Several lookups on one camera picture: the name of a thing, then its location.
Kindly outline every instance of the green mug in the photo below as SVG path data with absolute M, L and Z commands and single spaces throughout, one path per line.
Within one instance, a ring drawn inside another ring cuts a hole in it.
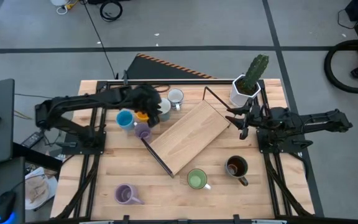
M 205 172 L 200 169 L 193 169 L 187 175 L 187 183 L 192 189 L 211 190 L 211 186 L 207 184 L 207 179 Z

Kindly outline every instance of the blue light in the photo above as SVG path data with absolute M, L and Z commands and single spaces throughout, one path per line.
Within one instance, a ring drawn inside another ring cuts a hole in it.
M 15 220 L 15 213 L 12 212 L 11 216 L 9 216 L 9 218 L 2 224 L 11 224 L 11 223 L 13 223 L 14 220 Z

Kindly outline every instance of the potted plant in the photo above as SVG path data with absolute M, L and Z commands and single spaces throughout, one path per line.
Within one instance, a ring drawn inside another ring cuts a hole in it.
M 260 92 L 258 80 L 264 73 L 269 56 L 258 55 L 252 61 L 247 73 L 240 75 L 232 82 L 230 102 L 236 106 L 244 106 L 249 98 L 255 98 Z

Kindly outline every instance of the blue mug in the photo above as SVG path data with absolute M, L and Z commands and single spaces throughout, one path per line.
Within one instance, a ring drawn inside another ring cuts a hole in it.
M 128 110 L 122 110 L 117 114 L 117 124 L 124 130 L 130 131 L 135 128 L 134 115 Z

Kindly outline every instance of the mug handle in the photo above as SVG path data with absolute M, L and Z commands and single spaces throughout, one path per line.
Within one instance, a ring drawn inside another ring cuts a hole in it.
M 205 186 L 203 188 L 207 189 L 207 190 L 211 190 L 212 187 L 209 184 L 205 184 Z
M 141 205 L 144 205 L 144 201 L 142 201 L 141 199 L 139 198 L 136 198 L 136 197 L 132 197 L 132 200 L 134 200 L 135 202 L 141 204 Z
M 245 177 L 240 177 L 239 181 L 242 185 L 244 185 L 246 187 L 248 186 L 248 180 Z

